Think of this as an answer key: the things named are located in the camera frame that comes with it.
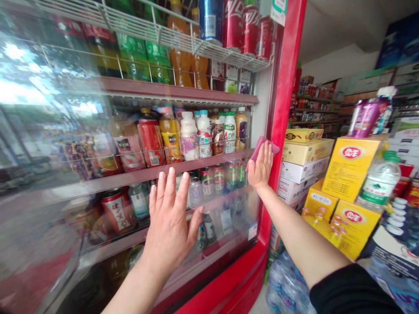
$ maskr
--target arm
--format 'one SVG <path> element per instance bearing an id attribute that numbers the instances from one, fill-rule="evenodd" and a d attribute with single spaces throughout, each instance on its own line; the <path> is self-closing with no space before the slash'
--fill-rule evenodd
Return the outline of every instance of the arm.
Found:
<path id="1" fill-rule="evenodd" d="M 272 148 L 265 142 L 256 163 L 249 161 L 249 183 L 262 199 L 288 253 L 311 289 L 334 271 L 351 264 L 333 244 L 285 204 L 268 185 Z"/>
<path id="2" fill-rule="evenodd" d="M 175 269 L 195 244 L 204 207 L 196 209 L 189 227 L 186 223 L 186 203 L 189 174 L 185 172 L 175 192 L 176 172 L 160 172 L 158 187 L 150 191 L 150 228 L 144 252 L 125 278 L 121 287 L 102 314 L 148 313 L 160 291 Z"/>

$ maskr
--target white wall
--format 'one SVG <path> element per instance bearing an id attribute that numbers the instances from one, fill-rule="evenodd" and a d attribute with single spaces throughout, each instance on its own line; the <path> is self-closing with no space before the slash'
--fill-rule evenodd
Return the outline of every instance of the white wall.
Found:
<path id="1" fill-rule="evenodd" d="M 314 76 L 315 83 L 374 70 L 380 51 L 365 53 L 356 44 L 336 50 L 302 65 L 302 75 Z"/>

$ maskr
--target refrigerator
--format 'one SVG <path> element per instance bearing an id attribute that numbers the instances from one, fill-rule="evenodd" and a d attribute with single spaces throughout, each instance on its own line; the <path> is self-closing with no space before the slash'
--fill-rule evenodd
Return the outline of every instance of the refrigerator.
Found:
<path id="1" fill-rule="evenodd" d="M 0 308 L 100 313 L 141 257 L 151 185 L 174 167 L 196 177 L 186 217 L 204 205 L 205 224 L 152 312 L 246 313 L 263 284 L 271 219 L 244 168 L 260 136 L 283 146 L 306 1 L 288 1 L 266 59 L 191 36 L 196 0 L 180 3 L 190 32 L 168 28 L 169 1 L 115 2 L 0 1 Z M 255 4 L 270 14 L 271 2 Z M 176 65 L 180 51 L 206 57 L 208 72 Z M 179 86 L 186 77 L 193 86 Z M 209 89 L 195 88 L 197 77 Z M 221 154 L 205 157 L 215 146 L 197 134 L 187 154 L 182 112 L 207 110 L 217 124 L 237 109 L 247 123 L 219 139 Z"/>

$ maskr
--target white wire rack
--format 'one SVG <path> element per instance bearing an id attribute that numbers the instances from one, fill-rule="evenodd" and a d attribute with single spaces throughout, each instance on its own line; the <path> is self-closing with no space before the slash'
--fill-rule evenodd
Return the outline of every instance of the white wire rack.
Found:
<path id="1" fill-rule="evenodd" d="M 136 1 L 140 1 L 155 7 L 163 13 L 175 15 L 185 20 L 189 23 L 191 29 L 192 25 L 197 25 L 196 22 L 181 15 L 177 15 L 150 1 Z M 58 14 L 83 23 L 94 24 L 111 31 L 187 51 L 193 55 L 200 55 L 219 62 L 235 65 L 239 68 L 245 68 L 253 72 L 258 72 L 269 66 L 269 62 L 242 55 L 211 44 L 205 40 L 194 38 L 188 34 L 181 34 L 165 26 L 159 25 L 156 23 L 154 10 L 152 10 L 153 21 L 147 21 L 115 10 L 107 6 L 104 0 L 102 0 L 102 3 L 97 3 L 93 0 L 27 0 L 27 3 L 44 12 Z"/>

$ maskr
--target green bottle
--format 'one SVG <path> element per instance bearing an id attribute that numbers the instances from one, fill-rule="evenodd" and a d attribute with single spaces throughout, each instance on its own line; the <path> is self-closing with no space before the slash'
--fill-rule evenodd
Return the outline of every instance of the green bottle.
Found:
<path id="1" fill-rule="evenodd" d="M 135 16 L 130 0 L 114 0 L 113 8 Z M 148 68 L 147 50 L 145 48 L 144 40 L 122 33 L 117 33 L 117 39 L 122 59 L 142 63 L 138 64 L 125 61 L 128 78 L 138 81 L 151 82 L 150 70 Z"/>
<path id="2" fill-rule="evenodd" d="M 158 10 L 147 4 L 145 5 L 145 19 L 153 22 L 153 13 L 151 10 L 154 10 L 156 23 L 163 25 Z M 147 55 L 151 65 L 153 82 L 172 84 L 173 72 L 171 70 L 172 64 L 170 63 L 169 49 L 151 41 L 146 41 L 145 44 L 147 46 Z"/>

